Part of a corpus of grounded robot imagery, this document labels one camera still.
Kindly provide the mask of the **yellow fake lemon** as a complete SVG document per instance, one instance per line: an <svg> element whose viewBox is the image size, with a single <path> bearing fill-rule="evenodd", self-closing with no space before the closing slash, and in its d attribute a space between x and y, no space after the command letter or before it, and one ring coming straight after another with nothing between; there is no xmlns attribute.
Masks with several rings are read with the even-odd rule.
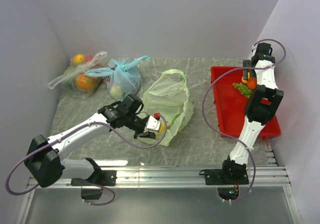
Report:
<svg viewBox="0 0 320 224"><path fill-rule="evenodd" d="M158 132L156 132L156 134L155 134L155 135L156 135L156 136L157 136L157 135L159 135L161 132L163 132L163 131L164 131L164 129L165 129L165 125L164 125L164 124L162 124L162 125L161 125L161 127L160 127L160 130L159 130Z"/></svg>

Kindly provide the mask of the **green fake grapes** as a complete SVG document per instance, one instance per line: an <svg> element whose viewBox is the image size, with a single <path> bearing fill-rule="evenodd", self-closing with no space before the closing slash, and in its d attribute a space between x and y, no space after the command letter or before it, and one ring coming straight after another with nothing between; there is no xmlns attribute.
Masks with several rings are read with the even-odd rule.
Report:
<svg viewBox="0 0 320 224"><path fill-rule="evenodd" d="M249 89L245 84L243 83L233 83L232 84L234 89L238 90L239 93L244 96L245 98L250 98L253 91Z"/></svg>

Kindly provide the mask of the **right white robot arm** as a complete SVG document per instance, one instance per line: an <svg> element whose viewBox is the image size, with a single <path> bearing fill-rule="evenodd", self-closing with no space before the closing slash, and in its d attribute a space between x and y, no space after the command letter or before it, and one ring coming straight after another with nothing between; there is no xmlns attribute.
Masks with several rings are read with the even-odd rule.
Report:
<svg viewBox="0 0 320 224"><path fill-rule="evenodd" d="M242 80L252 90L244 109L244 125L234 149L222 164L220 178L226 184L247 184L247 164L261 130L271 121L284 97L276 84L272 45L264 39L255 44L250 60L243 61Z"/></svg>

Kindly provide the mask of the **yellow orange fake fruit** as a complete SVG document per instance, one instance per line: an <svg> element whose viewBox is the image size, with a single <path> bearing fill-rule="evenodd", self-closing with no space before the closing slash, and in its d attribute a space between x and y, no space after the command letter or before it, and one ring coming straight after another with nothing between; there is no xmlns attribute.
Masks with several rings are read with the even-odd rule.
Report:
<svg viewBox="0 0 320 224"><path fill-rule="evenodd" d="M249 78L242 77L241 81L244 85L247 85Z"/></svg>

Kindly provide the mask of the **light green plastic bag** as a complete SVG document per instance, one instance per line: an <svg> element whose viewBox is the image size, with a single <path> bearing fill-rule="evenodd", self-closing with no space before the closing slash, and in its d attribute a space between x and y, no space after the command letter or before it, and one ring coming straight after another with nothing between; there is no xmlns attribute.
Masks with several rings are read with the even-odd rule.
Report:
<svg viewBox="0 0 320 224"><path fill-rule="evenodd" d="M171 140L186 127L193 113L195 103L190 100L185 74L178 69L164 71L142 96L143 112L160 113L167 123L167 132L160 142L169 146Z"/></svg>

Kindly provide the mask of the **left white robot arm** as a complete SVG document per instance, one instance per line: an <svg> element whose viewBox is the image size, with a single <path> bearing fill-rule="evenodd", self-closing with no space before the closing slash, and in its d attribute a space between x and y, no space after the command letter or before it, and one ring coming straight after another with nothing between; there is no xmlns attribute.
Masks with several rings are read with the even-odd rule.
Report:
<svg viewBox="0 0 320 224"><path fill-rule="evenodd" d="M144 105L140 98L130 94L123 101L103 106L90 118L60 134L45 138L33 138L27 152L25 166L37 183L46 188L59 179L82 179L89 185L103 184L101 167L92 159L68 159L76 148L91 139L118 128L127 127L134 131L134 138L155 139L161 129L158 114L138 116Z"/></svg>

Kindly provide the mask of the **orange fake orange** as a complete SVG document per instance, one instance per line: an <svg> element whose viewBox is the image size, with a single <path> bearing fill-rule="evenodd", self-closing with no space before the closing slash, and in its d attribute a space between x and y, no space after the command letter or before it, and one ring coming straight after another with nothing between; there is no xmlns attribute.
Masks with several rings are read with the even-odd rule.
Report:
<svg viewBox="0 0 320 224"><path fill-rule="evenodd" d="M254 90L257 86L257 79L254 77L250 77L246 85L249 89Z"/></svg>

